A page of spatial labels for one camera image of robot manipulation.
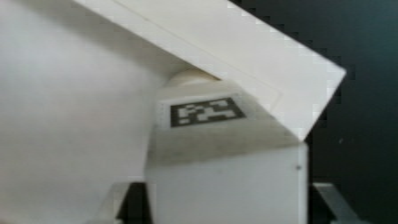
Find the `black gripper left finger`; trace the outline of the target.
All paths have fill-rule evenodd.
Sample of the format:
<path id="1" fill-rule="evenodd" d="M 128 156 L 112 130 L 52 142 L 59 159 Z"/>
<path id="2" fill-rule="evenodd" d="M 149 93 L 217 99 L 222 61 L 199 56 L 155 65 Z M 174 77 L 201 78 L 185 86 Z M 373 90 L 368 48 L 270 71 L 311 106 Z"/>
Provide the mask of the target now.
<path id="1" fill-rule="evenodd" d="M 112 186 L 96 215 L 96 224 L 151 224 L 144 182 L 117 183 Z"/>

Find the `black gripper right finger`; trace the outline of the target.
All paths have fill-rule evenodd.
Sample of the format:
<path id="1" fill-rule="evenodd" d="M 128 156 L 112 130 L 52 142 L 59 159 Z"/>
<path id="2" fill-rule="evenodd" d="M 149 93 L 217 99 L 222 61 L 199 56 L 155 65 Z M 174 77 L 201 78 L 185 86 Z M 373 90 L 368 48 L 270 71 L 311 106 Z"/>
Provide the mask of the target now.
<path id="1" fill-rule="evenodd" d="M 315 182 L 311 184 L 309 224 L 373 224 L 357 215 L 331 182 Z"/>

